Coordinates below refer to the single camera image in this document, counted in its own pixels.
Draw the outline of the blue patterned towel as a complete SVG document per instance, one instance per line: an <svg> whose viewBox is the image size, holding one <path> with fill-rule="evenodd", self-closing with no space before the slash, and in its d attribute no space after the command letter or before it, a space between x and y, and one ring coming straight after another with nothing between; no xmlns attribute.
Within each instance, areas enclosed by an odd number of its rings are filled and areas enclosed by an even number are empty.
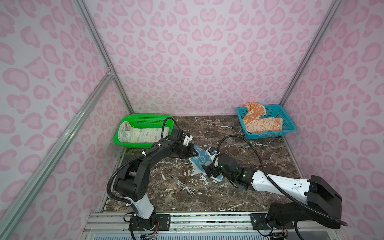
<svg viewBox="0 0 384 240"><path fill-rule="evenodd" d="M209 176L207 175L204 167L208 167L213 162L211 161L207 150L204 150L196 145L195 150L198 151L199 156L189 158L189 161L193 164L193 168L197 174L204 174L205 177L208 178Z"/></svg>

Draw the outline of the orange patterned towel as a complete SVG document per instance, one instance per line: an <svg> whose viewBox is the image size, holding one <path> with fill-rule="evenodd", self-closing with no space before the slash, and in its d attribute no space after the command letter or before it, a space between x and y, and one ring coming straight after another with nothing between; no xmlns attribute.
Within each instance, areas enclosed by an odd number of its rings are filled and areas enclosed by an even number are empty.
<svg viewBox="0 0 384 240"><path fill-rule="evenodd" d="M267 132L278 132L283 130L283 119L275 117L264 118L267 114L266 108L259 103L246 103L247 113L243 117L245 129L250 134Z"/></svg>

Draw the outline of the pastel striped animal towel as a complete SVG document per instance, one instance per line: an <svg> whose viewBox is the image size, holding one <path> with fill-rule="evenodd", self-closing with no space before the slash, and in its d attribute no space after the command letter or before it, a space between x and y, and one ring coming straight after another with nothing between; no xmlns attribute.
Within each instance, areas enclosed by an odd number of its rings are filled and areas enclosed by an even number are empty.
<svg viewBox="0 0 384 240"><path fill-rule="evenodd" d="M121 143L154 143L161 139L162 128L134 128L127 121L120 124L118 139Z"/></svg>

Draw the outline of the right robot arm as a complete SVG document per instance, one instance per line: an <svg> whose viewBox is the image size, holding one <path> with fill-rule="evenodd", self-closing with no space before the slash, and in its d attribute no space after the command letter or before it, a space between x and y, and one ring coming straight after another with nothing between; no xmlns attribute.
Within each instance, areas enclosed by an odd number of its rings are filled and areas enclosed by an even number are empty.
<svg viewBox="0 0 384 240"><path fill-rule="evenodd" d="M209 178L224 177L240 190L287 197L289 203L271 204L265 217L270 226L299 221L315 221L330 229L348 225L342 220L342 197L319 176L292 179L265 174L261 170L242 168L234 158L215 152L198 157L198 165Z"/></svg>

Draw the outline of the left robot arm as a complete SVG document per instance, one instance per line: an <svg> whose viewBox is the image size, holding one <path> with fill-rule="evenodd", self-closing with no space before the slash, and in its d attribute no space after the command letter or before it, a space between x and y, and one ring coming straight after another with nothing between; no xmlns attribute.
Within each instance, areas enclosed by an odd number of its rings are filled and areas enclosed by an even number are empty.
<svg viewBox="0 0 384 240"><path fill-rule="evenodd" d="M136 217L150 219L155 214L155 207L147 195L151 168L172 155L190 158L197 157L199 153L193 144L185 146L173 141L155 143L149 150L122 163L111 175L107 183L108 196L115 201L128 203Z"/></svg>

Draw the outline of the green plastic basket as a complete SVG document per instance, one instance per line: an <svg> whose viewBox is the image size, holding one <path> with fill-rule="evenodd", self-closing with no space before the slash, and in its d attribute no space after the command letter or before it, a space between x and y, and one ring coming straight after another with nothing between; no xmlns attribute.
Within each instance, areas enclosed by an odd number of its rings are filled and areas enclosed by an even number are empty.
<svg viewBox="0 0 384 240"><path fill-rule="evenodd" d="M172 120L167 120L167 118L171 118L169 115L151 115L151 114L136 114L129 115L122 122L129 122L132 127L139 129L147 129L147 128L162 128L161 137L165 137L169 135L174 129L175 123ZM126 148L150 148L153 143L121 143L118 139L118 130L115 134L114 140L117 145L124 146Z"/></svg>

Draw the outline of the teal plastic basket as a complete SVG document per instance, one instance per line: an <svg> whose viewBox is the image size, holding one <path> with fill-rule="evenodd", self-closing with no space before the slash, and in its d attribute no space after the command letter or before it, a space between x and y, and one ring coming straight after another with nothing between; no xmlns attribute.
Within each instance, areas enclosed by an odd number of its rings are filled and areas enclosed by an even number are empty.
<svg viewBox="0 0 384 240"><path fill-rule="evenodd" d="M266 114L264 116L260 116L260 120L269 120L270 118L274 118L275 120L282 120L282 123L279 124L279 131L272 132L261 132L261 133L250 133L243 122L243 119L248 113L248 109L246 107L241 107L237 109L238 118L242 127L242 130L248 140L254 139L264 139L264 138L275 138L282 137L290 132L296 131L296 126L286 113L286 111L280 105L266 105Z"/></svg>

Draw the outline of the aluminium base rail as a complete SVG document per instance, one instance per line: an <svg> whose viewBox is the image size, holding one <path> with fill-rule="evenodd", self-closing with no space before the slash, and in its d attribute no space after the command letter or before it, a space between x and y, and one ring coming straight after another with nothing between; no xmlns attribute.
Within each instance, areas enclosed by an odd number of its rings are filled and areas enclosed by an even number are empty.
<svg viewBox="0 0 384 240"><path fill-rule="evenodd" d="M271 228L266 212L161 213L163 222L152 240L297 240L292 224ZM91 214L82 240L130 240L129 214Z"/></svg>

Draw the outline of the aluminium frame corner post left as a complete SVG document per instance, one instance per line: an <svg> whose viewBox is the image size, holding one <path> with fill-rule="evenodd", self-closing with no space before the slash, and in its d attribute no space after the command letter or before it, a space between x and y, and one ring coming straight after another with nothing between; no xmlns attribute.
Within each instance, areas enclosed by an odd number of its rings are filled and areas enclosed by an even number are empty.
<svg viewBox="0 0 384 240"><path fill-rule="evenodd" d="M118 89L118 93L120 94L120 96L122 97L123 99L123 103L124 105L126 106L129 114L134 114L134 110L132 108L132 105L129 101L129 98L128 98L128 95L126 94L124 88L123 88L123 85L120 81L120 78L116 72L116 69L111 61L111 58L109 56L109 54L107 53L107 49L102 41L102 38L96 28L96 24L89 12L89 9L88 9L88 6L86 4L85 1L83 0L75 0L74 1L84 23L85 23L85 26L87 27L94 43L95 43L95 46L96 48L98 49L99 53L100 53L100 56L101 58L103 59L107 69L108 69L108 73L110 73L112 75L112 79Z"/></svg>

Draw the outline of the aluminium frame corner post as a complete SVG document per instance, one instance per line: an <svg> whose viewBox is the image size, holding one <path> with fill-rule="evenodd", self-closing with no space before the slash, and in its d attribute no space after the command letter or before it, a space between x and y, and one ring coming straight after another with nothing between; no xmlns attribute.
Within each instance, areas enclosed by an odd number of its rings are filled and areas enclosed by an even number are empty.
<svg viewBox="0 0 384 240"><path fill-rule="evenodd" d="M324 35L326 34L327 30L331 27L331 24L333 23L335 17L338 15L338 12L340 11L341 7L343 6L345 1L342 0L334 0L331 2L331 5L329 9L327 10L324 19L322 20L317 32L315 33L313 39L311 40L309 47L307 51L305 52L303 59L300 61L300 64L298 65L298 68L293 75L290 84L288 85L288 88L286 89L281 101L280 106L284 107L286 103L288 102L288 99L293 92L296 84L299 82L305 68L307 67L308 63L310 62L311 58L315 54L315 51L319 44L321 43Z"/></svg>
<svg viewBox="0 0 384 240"><path fill-rule="evenodd" d="M95 43L95 46L96 48L98 49L99 53L100 53L100 56L101 58L103 59L107 69L108 69L108 73L110 73L112 75L112 79L118 89L118 93L120 94L120 96L122 97L123 99L123 103L124 105L126 106L129 114L134 114L134 110L132 108L132 105L129 101L129 98L128 98L128 95L126 94L124 88L123 88L123 85L120 81L120 78L116 72L116 69L111 61L111 58L109 56L109 54L107 53L107 49L102 41L102 38L96 28L96 24L89 12L89 9L88 9L88 6L86 4L85 1L83 0L75 0L74 1L84 23L85 23L85 26L87 27L94 43Z"/></svg>

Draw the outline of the aluminium frame corner post right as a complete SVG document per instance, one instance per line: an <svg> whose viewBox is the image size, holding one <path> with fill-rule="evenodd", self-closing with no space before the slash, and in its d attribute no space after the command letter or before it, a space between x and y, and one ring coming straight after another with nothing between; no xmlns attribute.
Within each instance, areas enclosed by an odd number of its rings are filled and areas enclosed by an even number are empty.
<svg viewBox="0 0 384 240"><path fill-rule="evenodd" d="M299 82L305 68L307 67L308 63L310 62L311 58L315 54L315 51L319 44L321 43L324 35L326 34L327 30L331 27L331 24L333 23L335 17L338 15L338 12L340 11L341 7L343 6L345 1L342 0L334 0L331 2L331 5L329 9L327 10L324 19L322 20L317 32L315 33L313 39L311 40L309 47L307 51L305 52L303 59L300 61L300 64L298 65L298 68L293 75L290 84L288 85L288 88L286 89L281 101L280 106L284 107L286 103L288 102L288 99L293 92L296 84Z"/></svg>

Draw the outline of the aluminium frame diagonal bar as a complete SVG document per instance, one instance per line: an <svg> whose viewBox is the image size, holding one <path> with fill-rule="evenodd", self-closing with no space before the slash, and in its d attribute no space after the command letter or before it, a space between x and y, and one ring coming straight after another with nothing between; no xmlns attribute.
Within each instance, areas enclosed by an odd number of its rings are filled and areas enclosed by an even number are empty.
<svg viewBox="0 0 384 240"><path fill-rule="evenodd" d="M70 122L64 133L53 145L50 152L43 159L40 166L35 173L31 176L17 198L12 202L6 213L1 219L1 239L7 240L13 233L24 214L33 203L34 199L48 180L59 160L63 157L64 153L72 143L73 139L80 131L81 127L89 117L90 113L98 103L99 99L108 88L109 84L113 81L115 75L108 73L104 76L103 80L95 88L94 92L85 101L76 116Z"/></svg>

